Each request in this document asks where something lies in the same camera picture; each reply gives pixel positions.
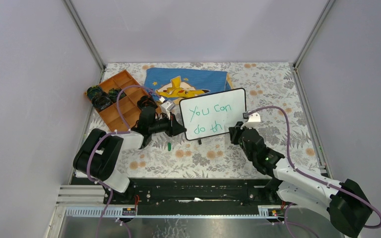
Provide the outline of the white whiteboard black frame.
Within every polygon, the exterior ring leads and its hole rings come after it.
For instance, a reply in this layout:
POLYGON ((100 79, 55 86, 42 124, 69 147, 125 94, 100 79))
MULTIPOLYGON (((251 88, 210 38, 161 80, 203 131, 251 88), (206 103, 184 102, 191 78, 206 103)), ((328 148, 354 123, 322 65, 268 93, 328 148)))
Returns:
POLYGON ((247 111, 246 91, 236 88, 183 99, 179 107, 186 140, 217 136, 228 133, 229 127, 243 120, 247 111))

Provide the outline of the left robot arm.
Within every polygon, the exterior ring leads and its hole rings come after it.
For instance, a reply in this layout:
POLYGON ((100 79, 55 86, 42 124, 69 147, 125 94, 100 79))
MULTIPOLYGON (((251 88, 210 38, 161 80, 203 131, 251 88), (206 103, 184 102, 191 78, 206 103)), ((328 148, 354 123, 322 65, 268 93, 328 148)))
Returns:
POLYGON ((105 132, 95 128, 87 136, 73 160, 73 168, 87 175, 92 182, 101 183, 115 191, 115 198, 123 204, 130 203, 134 191, 129 187, 126 174, 116 169, 122 151, 143 149, 152 135, 165 133, 169 137, 186 132, 173 113, 156 115, 153 107, 144 107, 136 125, 128 131, 105 132))

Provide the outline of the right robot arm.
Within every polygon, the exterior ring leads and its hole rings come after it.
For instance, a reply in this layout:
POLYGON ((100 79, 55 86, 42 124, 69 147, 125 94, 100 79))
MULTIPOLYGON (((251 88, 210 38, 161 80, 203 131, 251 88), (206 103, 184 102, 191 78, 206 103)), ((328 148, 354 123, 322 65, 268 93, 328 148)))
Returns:
POLYGON ((281 200, 308 208, 326 219, 344 235, 356 238, 365 228, 372 209, 358 183, 323 177, 303 168, 291 166, 288 159, 266 146, 256 129, 239 121, 229 128, 230 140, 239 145, 254 168, 271 177, 265 190, 266 201, 281 200))

